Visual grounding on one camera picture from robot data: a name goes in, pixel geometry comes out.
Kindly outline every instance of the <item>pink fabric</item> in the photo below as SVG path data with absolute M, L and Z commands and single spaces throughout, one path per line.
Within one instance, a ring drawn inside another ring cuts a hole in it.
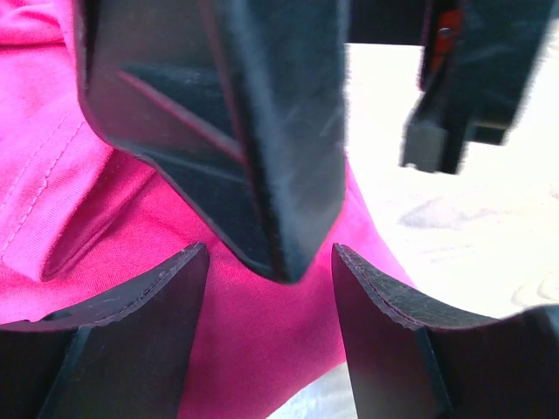
M 0 0 L 0 323 L 41 319 L 205 242 L 211 266 L 179 416 L 266 417 L 343 360 L 333 242 L 410 280 L 350 171 L 342 215 L 299 285 L 246 270 L 159 175 L 84 122 L 70 2 Z

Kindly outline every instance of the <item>stitching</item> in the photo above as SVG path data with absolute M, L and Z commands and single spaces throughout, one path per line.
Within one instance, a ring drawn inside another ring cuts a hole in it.
M 64 145 L 64 148 L 62 148 L 62 150 L 60 151 L 59 155 L 56 157 L 56 159 L 54 159 L 54 161 L 52 162 L 52 165 L 49 167 L 49 169 L 46 171 L 45 173 L 45 177 L 43 178 L 43 184 L 41 185 L 41 187 L 38 189 L 37 194 L 35 195 L 35 197 L 33 198 L 33 201 L 31 202 L 31 205 L 29 206 L 29 209 L 27 210 L 27 212 L 25 213 L 24 217 L 22 218 L 22 220 L 19 222 L 19 225 L 16 228 L 16 231 L 14 231 L 14 233 L 11 235 L 11 237 L 8 239 L 8 241 L 4 244 L 1 252 L 2 252 L 2 256 L 0 257 L 3 260 L 4 254 L 6 252 L 6 250 L 8 249 L 8 246 L 10 246 L 11 242 L 13 242 L 14 238 L 16 238 L 16 235 L 18 234 L 18 232 L 21 230 L 21 228 L 24 226 L 25 221 L 27 220 L 27 217 L 30 215 L 30 213 L 33 211 L 33 208 L 35 208 L 35 204 L 37 203 L 37 200 L 39 199 L 39 197 L 43 194 L 43 192 L 45 191 L 46 187 L 48 186 L 48 179 L 49 176 L 52 174 L 52 170 L 54 169 L 54 167 L 56 166 L 56 164 L 59 162 L 60 157 L 62 157 L 62 154 L 66 151 L 66 149 L 68 148 L 68 146 L 70 145 L 70 143 L 72 142 L 72 140 L 74 138 L 76 138 L 76 136 L 78 135 L 78 131 L 81 129 L 81 127 L 84 125 L 84 121 L 81 121 L 80 124 L 78 125 L 78 128 L 76 128 L 76 131 L 73 133 L 72 137 L 70 137 L 70 140 L 68 140 L 66 142 L 66 144 Z
M 59 123 L 59 125 L 54 128 L 54 131 L 52 131 L 47 137 L 46 139 L 37 147 L 37 149 L 35 150 L 35 152 L 31 155 L 31 157 L 29 158 L 28 161 L 25 162 L 25 165 L 22 167 L 21 171 L 19 172 L 19 174 L 17 175 L 16 180 L 11 184 L 10 186 L 10 190 L 8 190 L 8 194 L 6 195 L 6 197 L 4 198 L 3 202 L 2 202 L 2 206 L 0 206 L 0 212 L 2 212 L 3 207 L 6 206 L 6 203 L 8 203 L 8 200 L 11 197 L 11 194 L 13 194 L 14 189 L 16 188 L 17 184 L 19 183 L 19 181 L 21 181 L 21 178 L 23 177 L 25 170 L 27 170 L 27 168 L 29 167 L 29 165 L 31 164 L 31 161 L 35 158 L 35 156 L 38 154 L 39 151 L 41 151 L 41 149 L 43 148 L 43 146 L 53 137 L 53 135 L 55 135 L 58 130 L 60 129 L 60 127 L 62 127 L 62 124 L 64 124 L 64 122 L 68 119 L 68 116 L 70 116 L 70 113 L 67 113 L 66 116 L 62 119 L 62 121 Z

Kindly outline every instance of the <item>white surface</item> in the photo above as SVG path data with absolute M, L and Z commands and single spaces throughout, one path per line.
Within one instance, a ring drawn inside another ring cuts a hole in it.
M 375 225 L 422 292 L 504 317 L 559 303 L 559 25 L 504 148 L 471 144 L 462 173 L 397 166 L 419 97 L 421 51 L 349 47 L 348 154 Z M 272 419 L 354 419 L 347 367 L 301 390 Z

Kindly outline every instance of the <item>curved black edge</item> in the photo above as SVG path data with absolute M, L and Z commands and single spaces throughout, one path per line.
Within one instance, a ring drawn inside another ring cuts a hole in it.
M 360 418 L 559 417 L 559 306 L 477 316 L 339 244 L 332 270 Z
M 209 263 L 195 244 L 113 293 L 120 309 L 72 311 L 77 330 L 0 332 L 0 417 L 175 419 Z
M 425 4 L 424 23 L 422 27 L 423 59 L 421 72 L 419 74 L 419 86 L 422 91 L 430 84 L 433 74 L 431 63 L 435 55 L 435 44 L 437 43 L 439 19 L 443 13 L 457 10 L 459 0 L 429 0 Z
M 142 275 L 82 303 L 45 316 L 38 322 L 0 325 L 12 332 L 54 332 L 80 326 L 104 326 L 125 318 L 153 298 L 192 258 L 207 253 L 204 244 L 192 244 Z
M 401 283 L 347 246 L 336 245 L 335 249 L 370 299 L 383 313 L 403 326 L 446 329 L 476 327 L 496 321 L 449 306 Z

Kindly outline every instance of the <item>black component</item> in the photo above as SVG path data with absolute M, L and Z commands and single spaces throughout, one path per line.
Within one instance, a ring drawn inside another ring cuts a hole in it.
M 353 0 L 349 42 L 421 45 L 425 5 L 426 0 Z
M 0 417 L 175 419 L 208 266 L 195 244 L 38 323 L 0 326 Z
M 434 76 L 439 16 L 461 11 L 460 32 Z M 500 145 L 511 127 L 556 0 L 431 0 L 425 94 L 408 123 L 402 164 L 454 174 L 465 141 Z
M 339 244 L 332 273 L 360 418 L 559 417 L 559 306 L 464 312 Z
M 300 279 L 344 194 L 343 0 L 76 0 L 79 102 L 251 270 Z

